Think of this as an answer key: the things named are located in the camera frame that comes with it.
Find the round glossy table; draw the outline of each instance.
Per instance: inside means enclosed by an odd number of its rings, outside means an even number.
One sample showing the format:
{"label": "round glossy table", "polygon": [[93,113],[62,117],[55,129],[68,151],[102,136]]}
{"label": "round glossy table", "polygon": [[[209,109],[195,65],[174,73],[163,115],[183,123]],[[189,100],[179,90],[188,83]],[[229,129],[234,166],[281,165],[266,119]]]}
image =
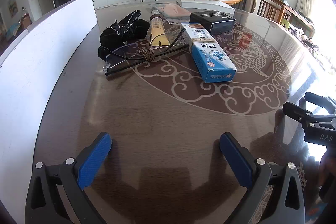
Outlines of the round glossy table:
{"label": "round glossy table", "polygon": [[[96,26],[49,99],[34,166],[60,164],[105,131],[113,147],[85,192],[107,223],[223,223],[246,191],[219,150],[219,137],[231,132],[256,158],[295,163],[309,210],[325,147],[305,143],[301,125],[281,108],[299,104],[308,90],[332,90],[312,55],[278,24],[240,10],[234,17],[233,31],[215,38],[237,73],[232,82],[209,84],[188,50],[106,77]],[[169,39],[179,32],[165,28]]]}

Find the silver screw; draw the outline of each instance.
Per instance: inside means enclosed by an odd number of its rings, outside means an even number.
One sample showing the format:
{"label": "silver screw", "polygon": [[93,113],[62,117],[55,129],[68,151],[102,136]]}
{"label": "silver screw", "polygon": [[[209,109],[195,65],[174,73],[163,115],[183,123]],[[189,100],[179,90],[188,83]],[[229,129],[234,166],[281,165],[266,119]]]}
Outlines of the silver screw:
{"label": "silver screw", "polygon": [[262,159],[262,158],[258,158],[258,159],[257,159],[257,163],[258,163],[259,165],[264,165],[264,164],[265,164],[265,160]]}
{"label": "silver screw", "polygon": [[288,167],[289,167],[290,169],[294,169],[294,168],[295,168],[295,164],[292,163],[292,162],[289,162],[289,163],[288,163]]}
{"label": "silver screw", "polygon": [[73,158],[68,158],[68,159],[65,161],[65,163],[66,163],[67,165],[73,164],[74,162],[75,162],[75,160],[74,160]]}
{"label": "silver screw", "polygon": [[38,163],[35,165],[35,167],[36,167],[37,169],[41,168],[42,166],[43,166],[43,163],[42,163],[42,162],[38,162]]}

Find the human hand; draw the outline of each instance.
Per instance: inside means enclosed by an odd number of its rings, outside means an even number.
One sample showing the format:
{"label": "human hand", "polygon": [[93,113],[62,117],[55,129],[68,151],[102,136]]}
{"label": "human hand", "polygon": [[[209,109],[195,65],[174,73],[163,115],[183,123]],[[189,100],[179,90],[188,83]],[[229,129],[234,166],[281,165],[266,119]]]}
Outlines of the human hand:
{"label": "human hand", "polygon": [[336,158],[330,157],[325,153],[320,162],[318,186],[326,182],[329,173],[336,177]]}

